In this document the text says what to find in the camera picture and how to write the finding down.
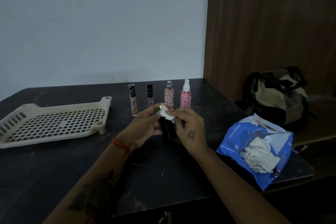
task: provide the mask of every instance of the blue wet wipes packet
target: blue wet wipes packet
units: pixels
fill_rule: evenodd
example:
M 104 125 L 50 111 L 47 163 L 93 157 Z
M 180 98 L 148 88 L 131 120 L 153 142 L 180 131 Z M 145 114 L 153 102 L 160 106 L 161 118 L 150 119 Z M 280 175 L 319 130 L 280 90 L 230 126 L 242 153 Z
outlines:
M 272 173 L 255 172 L 241 156 L 241 152 L 245 152 L 246 146 L 256 137 L 269 142 L 271 153 L 280 158 Z M 292 150 L 292 141 L 292 132 L 288 132 L 254 113 L 228 129 L 216 152 L 234 159 L 240 166 L 249 171 L 259 187 L 265 190 L 279 175 L 288 161 Z

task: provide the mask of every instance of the pink spray bottle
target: pink spray bottle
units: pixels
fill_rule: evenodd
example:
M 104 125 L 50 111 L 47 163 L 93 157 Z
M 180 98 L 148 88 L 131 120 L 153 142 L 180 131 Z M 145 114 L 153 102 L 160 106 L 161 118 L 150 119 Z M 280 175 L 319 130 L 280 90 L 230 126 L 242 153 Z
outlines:
M 191 102 L 191 91 L 189 85 L 189 79 L 185 79 L 183 85 L 183 91 L 181 91 L 181 106 L 190 107 Z

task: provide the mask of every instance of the wipes package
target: wipes package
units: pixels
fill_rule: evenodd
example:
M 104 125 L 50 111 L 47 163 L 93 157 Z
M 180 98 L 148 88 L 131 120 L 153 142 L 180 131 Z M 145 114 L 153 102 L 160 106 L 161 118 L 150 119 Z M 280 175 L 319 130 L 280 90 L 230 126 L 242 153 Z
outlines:
M 217 152 L 248 170 L 265 190 L 288 161 L 292 141 L 292 132 L 254 113 L 229 128 Z

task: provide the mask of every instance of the white wall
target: white wall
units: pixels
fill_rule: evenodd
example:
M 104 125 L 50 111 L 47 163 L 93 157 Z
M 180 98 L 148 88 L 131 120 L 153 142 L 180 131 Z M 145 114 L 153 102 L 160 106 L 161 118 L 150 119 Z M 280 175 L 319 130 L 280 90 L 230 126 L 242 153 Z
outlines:
M 207 0 L 0 0 L 0 100 L 28 87 L 203 77 Z

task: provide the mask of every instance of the person's right arm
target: person's right arm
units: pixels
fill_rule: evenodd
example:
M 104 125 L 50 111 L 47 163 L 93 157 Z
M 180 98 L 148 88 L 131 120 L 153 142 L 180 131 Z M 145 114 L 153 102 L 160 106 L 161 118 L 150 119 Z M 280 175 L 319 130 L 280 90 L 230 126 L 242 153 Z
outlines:
M 237 224 L 290 223 L 207 147 L 201 116 L 189 107 L 167 113 L 175 116 L 181 143 L 199 163 Z

